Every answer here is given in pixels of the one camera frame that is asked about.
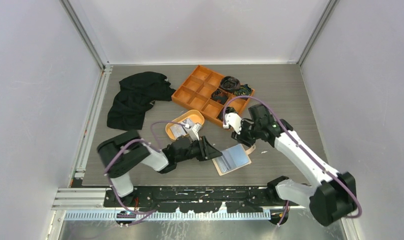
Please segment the beige card holder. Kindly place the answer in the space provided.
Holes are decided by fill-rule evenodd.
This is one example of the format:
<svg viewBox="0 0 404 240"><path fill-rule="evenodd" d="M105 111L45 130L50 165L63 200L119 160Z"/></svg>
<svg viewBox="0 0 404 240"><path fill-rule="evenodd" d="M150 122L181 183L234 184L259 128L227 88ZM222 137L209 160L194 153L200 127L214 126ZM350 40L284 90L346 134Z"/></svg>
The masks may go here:
<svg viewBox="0 0 404 240"><path fill-rule="evenodd" d="M222 156L212 159L212 162L219 176L223 176L237 169L250 165L252 163L249 155L256 149L253 145L244 149L243 145L237 144L221 151Z"/></svg>

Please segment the orange oval tray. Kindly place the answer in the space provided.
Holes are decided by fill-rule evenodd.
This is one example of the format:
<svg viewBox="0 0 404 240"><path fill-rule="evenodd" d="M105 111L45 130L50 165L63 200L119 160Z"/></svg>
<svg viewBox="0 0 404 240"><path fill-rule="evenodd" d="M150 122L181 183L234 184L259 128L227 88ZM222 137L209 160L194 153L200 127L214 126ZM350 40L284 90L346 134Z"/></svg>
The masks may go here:
<svg viewBox="0 0 404 240"><path fill-rule="evenodd" d="M202 116L202 114L201 114L198 110L192 109L192 110L189 110L189 111L185 112L185 113L182 114L181 116L179 116L179 117L177 117L176 119L174 119L172 122L168 122L167 125L166 125L166 127L165 127L165 131L166 131L168 137L169 137L172 141L176 140L176 138L174 138L174 136L173 136L173 134L172 134L170 128L171 128L173 125L180 125L180 126L183 126L183 124L181 123L181 121L182 121L183 119L185 119L185 118L191 118L195 124L196 124L196 123L199 123L199 124L202 125L202 127L203 127L203 125L204 125L204 123L205 123L205 118Z"/></svg>

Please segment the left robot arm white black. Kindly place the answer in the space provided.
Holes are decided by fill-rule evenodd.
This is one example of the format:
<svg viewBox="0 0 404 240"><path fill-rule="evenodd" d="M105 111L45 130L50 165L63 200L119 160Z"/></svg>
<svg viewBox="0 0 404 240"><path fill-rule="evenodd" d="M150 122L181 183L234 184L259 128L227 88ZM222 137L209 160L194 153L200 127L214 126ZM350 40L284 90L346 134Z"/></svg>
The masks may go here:
<svg viewBox="0 0 404 240"><path fill-rule="evenodd" d="M129 172L138 164L166 174L176 169L179 162L191 159L203 162L223 155L205 136L180 136L165 148L157 149L142 139L136 130L105 140L96 150L105 167L104 175L116 191L116 200L125 207L136 199Z"/></svg>

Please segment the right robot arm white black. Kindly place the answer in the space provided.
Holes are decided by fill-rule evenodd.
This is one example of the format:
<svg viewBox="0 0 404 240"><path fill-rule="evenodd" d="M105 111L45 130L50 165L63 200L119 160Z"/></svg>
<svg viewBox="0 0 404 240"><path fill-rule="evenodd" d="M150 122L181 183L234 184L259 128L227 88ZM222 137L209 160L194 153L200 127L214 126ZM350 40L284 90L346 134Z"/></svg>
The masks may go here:
<svg viewBox="0 0 404 240"><path fill-rule="evenodd" d="M250 118L235 112L223 114L223 127L232 129L231 137L248 147L262 140L281 152L305 176L308 184L280 176L267 184L267 198L273 205L293 202L308 209L315 220L329 226L352 212L361 215L356 195L356 180L324 162L298 136L284 119L279 119L263 104L249 108Z"/></svg>

